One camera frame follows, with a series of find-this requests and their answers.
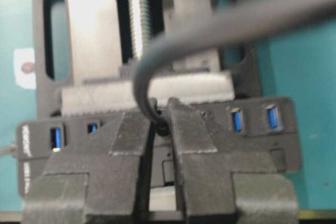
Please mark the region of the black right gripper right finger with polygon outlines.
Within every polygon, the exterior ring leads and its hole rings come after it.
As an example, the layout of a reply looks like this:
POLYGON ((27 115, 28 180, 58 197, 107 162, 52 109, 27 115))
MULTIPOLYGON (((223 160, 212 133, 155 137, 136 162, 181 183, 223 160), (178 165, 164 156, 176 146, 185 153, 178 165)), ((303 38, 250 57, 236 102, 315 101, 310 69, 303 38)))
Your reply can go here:
POLYGON ((178 207, 187 223, 298 223, 298 200, 270 152, 226 151, 199 113, 167 105, 178 207))

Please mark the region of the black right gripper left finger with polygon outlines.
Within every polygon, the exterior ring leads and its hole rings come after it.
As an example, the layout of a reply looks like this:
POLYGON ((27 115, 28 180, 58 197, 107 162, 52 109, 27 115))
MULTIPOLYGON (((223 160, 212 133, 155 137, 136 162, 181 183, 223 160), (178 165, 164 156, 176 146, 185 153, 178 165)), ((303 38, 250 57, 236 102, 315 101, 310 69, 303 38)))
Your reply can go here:
POLYGON ((150 180, 151 123, 121 113, 49 158, 25 197, 23 223, 139 223, 150 180))

